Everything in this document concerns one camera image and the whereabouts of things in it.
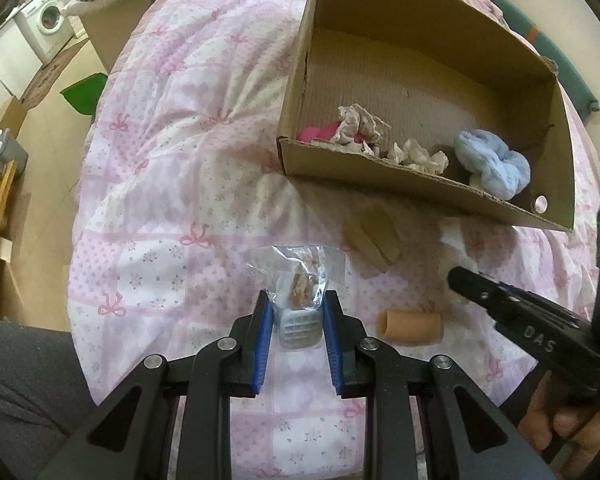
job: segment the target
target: green dustpan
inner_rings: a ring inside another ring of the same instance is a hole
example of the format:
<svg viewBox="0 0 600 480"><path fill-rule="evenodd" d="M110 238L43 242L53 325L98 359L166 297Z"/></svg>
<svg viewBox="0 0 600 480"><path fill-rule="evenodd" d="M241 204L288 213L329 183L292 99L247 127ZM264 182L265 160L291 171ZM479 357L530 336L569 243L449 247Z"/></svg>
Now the green dustpan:
<svg viewBox="0 0 600 480"><path fill-rule="evenodd" d="M60 93L78 113L94 116L106 83L107 76L97 73L72 84Z"/></svg>

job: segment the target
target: washing machine door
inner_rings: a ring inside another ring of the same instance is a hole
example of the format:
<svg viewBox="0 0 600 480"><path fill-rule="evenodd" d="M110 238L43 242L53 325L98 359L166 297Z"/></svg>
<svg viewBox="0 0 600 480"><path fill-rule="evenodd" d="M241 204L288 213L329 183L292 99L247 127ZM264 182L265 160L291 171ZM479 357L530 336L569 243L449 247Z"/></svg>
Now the washing machine door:
<svg viewBox="0 0 600 480"><path fill-rule="evenodd" d="M55 34L64 23L64 16L60 14L58 2L47 2L38 12L38 30L50 36Z"/></svg>

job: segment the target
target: storage box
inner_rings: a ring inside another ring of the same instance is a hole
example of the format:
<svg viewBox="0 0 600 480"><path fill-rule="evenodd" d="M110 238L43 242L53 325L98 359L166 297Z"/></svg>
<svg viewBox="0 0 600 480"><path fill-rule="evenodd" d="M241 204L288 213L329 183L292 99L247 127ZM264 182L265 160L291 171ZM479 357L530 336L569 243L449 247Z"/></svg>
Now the storage box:
<svg viewBox="0 0 600 480"><path fill-rule="evenodd" d="M358 103L392 126L381 150L415 138L450 159L443 176L295 140ZM531 166L509 203L472 189L452 146L498 134ZM555 75L499 23L461 0L307 0L278 127L285 174L337 180L456 206L510 225L570 230L571 137ZM544 196L544 214L534 212Z"/></svg>
<svg viewBox="0 0 600 480"><path fill-rule="evenodd" d="M15 139L20 133L20 127L26 116L27 111L22 106L22 103L11 96L2 108L0 108L0 128L10 128L11 137Z"/></svg>

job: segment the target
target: bedspread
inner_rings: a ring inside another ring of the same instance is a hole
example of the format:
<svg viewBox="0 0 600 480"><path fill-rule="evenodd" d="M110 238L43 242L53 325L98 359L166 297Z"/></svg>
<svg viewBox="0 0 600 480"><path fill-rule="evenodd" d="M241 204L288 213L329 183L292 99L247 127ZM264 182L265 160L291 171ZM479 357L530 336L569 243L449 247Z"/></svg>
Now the bedspread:
<svg viewBox="0 0 600 480"><path fill-rule="evenodd" d="M158 0L100 100L82 168L68 313L96 402L142 357L175 359L226 335L257 290L240 254L326 244L347 252L344 310L370 334L386 308L439 310L437 345L495 402L532 367L476 305L451 308L440 222L459 220L480 270L589 317L595 296L600 164L565 96L576 171L572 234L513 228L405 197L289 179L276 125L305 0ZM464 0L499 21L489 0ZM378 275L342 226L380 203L403 256ZM324 348L272 349L263 393L232 400L235 478L331 478L362 468L364 401L335 397Z"/></svg>

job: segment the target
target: human hand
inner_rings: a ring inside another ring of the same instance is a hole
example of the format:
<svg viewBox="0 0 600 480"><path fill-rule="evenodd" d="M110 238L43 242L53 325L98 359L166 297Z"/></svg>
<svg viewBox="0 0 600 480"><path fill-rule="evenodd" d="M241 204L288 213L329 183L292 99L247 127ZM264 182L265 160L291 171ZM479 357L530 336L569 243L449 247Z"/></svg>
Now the human hand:
<svg viewBox="0 0 600 480"><path fill-rule="evenodd" d="M561 437L566 438L591 413L589 406L564 407L558 410L553 420L550 420L546 414L550 381L551 372L547 372L538 383L538 387L531 397L526 415L518 425L518 431L538 452L546 449L551 443L552 428ZM556 476L560 479L573 480L578 478L600 450L600 412L593 415L587 425L572 438L572 441L578 444L578 449L556 472Z"/></svg>

